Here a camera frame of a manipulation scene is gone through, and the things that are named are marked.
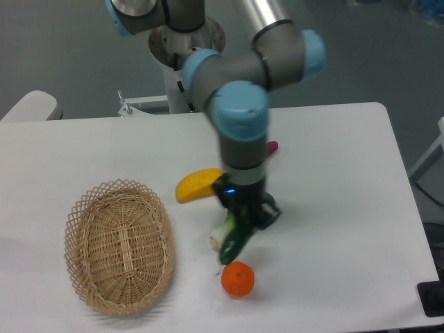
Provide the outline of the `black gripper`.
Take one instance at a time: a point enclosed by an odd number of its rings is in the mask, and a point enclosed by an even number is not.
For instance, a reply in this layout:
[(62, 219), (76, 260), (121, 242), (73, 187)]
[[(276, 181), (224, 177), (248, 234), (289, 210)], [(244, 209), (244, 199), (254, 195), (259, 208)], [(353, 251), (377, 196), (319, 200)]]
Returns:
[(213, 183), (212, 189), (222, 206), (233, 213), (244, 209), (252, 216), (253, 227), (265, 230), (280, 217), (280, 209), (275, 203), (265, 202), (266, 178), (248, 185), (230, 181), (228, 173), (223, 173)]

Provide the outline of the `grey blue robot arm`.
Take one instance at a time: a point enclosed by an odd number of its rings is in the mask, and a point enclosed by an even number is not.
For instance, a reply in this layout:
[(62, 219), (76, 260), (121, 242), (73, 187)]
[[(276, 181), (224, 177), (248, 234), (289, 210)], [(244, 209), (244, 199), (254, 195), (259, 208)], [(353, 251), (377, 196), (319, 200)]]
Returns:
[(233, 57), (217, 44), (204, 1), (107, 1), (122, 35), (159, 35), (165, 62), (180, 72), (177, 86), (203, 112), (218, 137), (223, 165), (213, 188), (237, 225), (260, 230), (280, 210), (266, 200), (268, 93), (311, 78), (325, 67), (325, 45), (300, 31), (281, 1), (237, 1), (252, 47)]

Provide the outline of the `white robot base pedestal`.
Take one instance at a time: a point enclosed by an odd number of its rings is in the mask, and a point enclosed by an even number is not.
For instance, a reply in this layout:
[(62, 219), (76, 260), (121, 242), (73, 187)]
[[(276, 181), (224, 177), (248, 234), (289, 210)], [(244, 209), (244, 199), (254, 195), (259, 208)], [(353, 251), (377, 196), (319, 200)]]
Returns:
[(185, 60), (200, 49), (225, 48), (225, 33), (214, 19), (199, 15), (173, 22), (169, 17), (155, 21), (148, 16), (118, 16), (114, 24), (122, 35), (149, 31), (148, 47), (162, 68), (166, 97), (171, 114), (193, 112), (193, 106), (182, 83)]

